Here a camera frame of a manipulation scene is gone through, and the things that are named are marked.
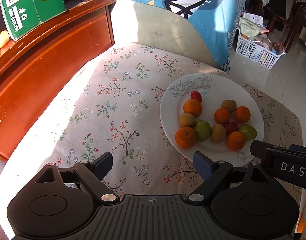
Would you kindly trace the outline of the houndstooth sofa cover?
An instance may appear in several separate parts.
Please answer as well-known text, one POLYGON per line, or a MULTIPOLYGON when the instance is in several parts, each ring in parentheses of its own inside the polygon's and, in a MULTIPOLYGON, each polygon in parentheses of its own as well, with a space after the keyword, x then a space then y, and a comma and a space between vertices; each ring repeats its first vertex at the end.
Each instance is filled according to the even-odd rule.
POLYGON ((230 51, 231 51, 231 48, 233 46, 233 41, 235 39, 235 34, 237 32, 237 28, 238 28, 238 25, 239 25, 239 18, 240 18, 240 15, 243 12, 245 12, 245 6, 242 4, 242 2, 240 2, 239 0, 236 0, 236 2, 237 2, 237 12, 236 12, 236 15, 235 15, 233 30, 229 35, 228 60, 222 67, 222 71, 224 71, 228 74, 231 70, 231 54, 230 54, 230 51))

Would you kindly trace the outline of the blue patterned pillow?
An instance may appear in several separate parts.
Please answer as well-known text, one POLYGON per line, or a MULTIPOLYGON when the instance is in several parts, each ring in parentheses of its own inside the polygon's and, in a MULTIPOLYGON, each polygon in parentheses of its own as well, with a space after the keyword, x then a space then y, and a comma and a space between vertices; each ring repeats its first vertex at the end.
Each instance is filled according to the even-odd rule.
POLYGON ((209 47, 219 68, 228 60, 229 35, 237 12, 236 0, 117 0, 114 30, 133 41, 138 24, 133 3, 153 5, 188 20, 209 47))

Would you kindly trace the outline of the small green citrus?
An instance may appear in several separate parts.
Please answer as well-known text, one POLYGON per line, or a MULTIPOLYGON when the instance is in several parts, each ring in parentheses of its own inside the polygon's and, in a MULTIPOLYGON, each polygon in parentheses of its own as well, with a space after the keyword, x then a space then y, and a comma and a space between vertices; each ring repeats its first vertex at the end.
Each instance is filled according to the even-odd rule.
POLYGON ((207 140, 210 136, 211 130, 212 129, 210 127, 209 122, 204 120, 199 120, 194 126, 194 131, 196 132, 197 135, 197 141, 203 142, 207 140))

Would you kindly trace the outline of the white floral plate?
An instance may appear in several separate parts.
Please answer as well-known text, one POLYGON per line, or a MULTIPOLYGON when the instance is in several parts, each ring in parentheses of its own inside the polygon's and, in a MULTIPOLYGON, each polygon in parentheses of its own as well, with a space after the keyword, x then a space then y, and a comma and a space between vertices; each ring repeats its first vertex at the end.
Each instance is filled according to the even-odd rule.
POLYGON ((220 108, 224 100, 234 100, 237 106, 245 106, 251 112, 248 122, 257 130, 257 140, 264 138, 264 123, 261 111, 250 94, 234 81, 217 74, 197 73, 182 76, 175 80, 165 91, 160 105, 161 123, 171 144, 178 152, 189 160, 193 153, 202 152, 212 161, 225 160, 235 167, 242 167, 252 161, 251 143, 248 141, 240 151, 231 151, 226 141, 214 144, 210 139, 198 142, 190 149, 181 149, 175 141, 175 134, 180 125, 178 118, 184 113, 183 105, 190 99, 190 93, 197 90, 202 96, 203 111, 197 120, 205 120, 211 126, 215 125, 214 112, 220 108))

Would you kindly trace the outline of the green cardboard box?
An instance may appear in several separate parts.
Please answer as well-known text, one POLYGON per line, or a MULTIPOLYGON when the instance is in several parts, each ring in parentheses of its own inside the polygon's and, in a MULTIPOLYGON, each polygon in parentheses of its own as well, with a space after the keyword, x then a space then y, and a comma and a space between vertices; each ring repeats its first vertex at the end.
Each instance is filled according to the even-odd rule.
POLYGON ((0 7, 9 36, 14 41, 65 12, 64 0, 0 0, 0 7))

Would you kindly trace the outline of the brown kiwi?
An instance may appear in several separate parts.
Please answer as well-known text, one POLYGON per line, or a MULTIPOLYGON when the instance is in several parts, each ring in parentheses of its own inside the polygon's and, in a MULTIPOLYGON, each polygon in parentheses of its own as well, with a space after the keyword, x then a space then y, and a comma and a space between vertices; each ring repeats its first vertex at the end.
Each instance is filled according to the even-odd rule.
POLYGON ((226 138, 226 129, 221 124, 216 124, 212 127, 210 140, 213 143, 220 143, 226 138))
POLYGON ((234 100, 224 100, 221 107, 227 109, 229 113, 233 113, 237 108, 237 103, 234 100))
POLYGON ((195 124, 196 124, 196 119, 190 113, 183 113, 178 118, 178 123, 179 123, 180 127, 194 127, 195 124))

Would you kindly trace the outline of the large orange mandarin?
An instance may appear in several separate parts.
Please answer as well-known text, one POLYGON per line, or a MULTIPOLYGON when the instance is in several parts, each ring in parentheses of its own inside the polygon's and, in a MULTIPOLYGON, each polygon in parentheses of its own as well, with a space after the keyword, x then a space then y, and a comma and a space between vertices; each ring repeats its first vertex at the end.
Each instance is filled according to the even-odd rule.
POLYGON ((175 142, 181 149, 192 148, 197 142, 197 135, 191 127, 181 127, 175 133, 175 142))

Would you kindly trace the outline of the small orange mandarin back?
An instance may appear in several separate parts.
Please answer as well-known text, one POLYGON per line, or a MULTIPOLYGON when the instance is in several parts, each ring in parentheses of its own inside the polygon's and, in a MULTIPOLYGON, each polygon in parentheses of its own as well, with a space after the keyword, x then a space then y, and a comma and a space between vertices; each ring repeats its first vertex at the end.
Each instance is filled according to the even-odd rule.
POLYGON ((250 110, 245 106, 237 107, 234 112, 234 119, 240 124, 247 123, 251 118, 250 110))

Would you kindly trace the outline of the red cherry tomato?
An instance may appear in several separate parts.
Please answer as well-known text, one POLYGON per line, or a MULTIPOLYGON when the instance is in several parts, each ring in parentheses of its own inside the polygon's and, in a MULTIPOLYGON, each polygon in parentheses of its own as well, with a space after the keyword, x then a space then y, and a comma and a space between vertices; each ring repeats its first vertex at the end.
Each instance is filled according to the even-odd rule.
POLYGON ((193 90, 190 93, 190 98, 191 99, 195 99, 195 100, 197 100, 199 102, 202 102, 202 96, 201 96, 201 94, 197 90, 193 90))
POLYGON ((225 124, 226 135, 229 136, 231 133, 239 130, 239 124, 235 121, 230 121, 225 124))

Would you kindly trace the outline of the brown kiwi back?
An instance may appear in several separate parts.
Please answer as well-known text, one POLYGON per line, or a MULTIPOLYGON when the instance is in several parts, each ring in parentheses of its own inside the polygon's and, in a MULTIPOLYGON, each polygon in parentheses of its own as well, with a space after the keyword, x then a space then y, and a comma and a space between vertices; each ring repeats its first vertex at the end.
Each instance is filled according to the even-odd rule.
POLYGON ((234 100, 224 100, 221 107, 227 109, 229 113, 233 113, 237 108, 237 103, 234 100))

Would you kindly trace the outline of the white plastic basket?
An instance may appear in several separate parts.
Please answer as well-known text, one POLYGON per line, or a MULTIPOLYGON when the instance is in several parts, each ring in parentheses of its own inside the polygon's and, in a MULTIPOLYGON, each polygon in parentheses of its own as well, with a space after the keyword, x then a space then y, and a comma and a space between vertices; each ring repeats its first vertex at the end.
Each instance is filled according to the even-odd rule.
POLYGON ((240 30, 238 30, 238 41, 235 52, 267 69, 271 69, 283 55, 286 55, 281 42, 278 44, 278 48, 279 51, 276 53, 274 52, 274 49, 268 50, 242 37, 240 30))

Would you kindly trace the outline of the floral tablecloth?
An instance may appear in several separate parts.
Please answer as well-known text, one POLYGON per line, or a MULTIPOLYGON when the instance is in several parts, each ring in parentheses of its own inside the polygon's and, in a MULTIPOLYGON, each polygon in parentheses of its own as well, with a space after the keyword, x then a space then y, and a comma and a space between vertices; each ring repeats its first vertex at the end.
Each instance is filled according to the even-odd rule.
POLYGON ((221 104, 217 80, 232 77, 199 61, 163 50, 128 44, 114 46, 85 64, 56 96, 17 146, 0 175, 0 212, 47 163, 72 167, 112 152, 104 179, 119 196, 131 193, 186 194, 201 183, 188 158, 166 135, 160 104, 185 102, 198 90, 214 113, 221 104))

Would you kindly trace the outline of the brown kiwi front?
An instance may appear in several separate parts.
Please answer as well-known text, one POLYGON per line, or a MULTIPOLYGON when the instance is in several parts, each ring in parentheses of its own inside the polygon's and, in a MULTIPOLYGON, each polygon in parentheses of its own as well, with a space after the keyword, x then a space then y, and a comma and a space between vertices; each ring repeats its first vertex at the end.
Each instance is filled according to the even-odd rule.
POLYGON ((210 140, 213 143, 220 143, 226 138, 226 129, 221 124, 216 124, 212 127, 210 140))

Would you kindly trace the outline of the large green citrus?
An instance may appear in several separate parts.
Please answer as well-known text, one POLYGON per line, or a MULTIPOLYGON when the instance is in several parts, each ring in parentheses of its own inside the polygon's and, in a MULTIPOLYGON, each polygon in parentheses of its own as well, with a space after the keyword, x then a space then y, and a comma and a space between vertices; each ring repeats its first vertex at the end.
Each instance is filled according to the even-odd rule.
POLYGON ((257 137, 257 130, 248 124, 241 124, 239 126, 239 132, 244 135, 246 141, 252 141, 257 137))

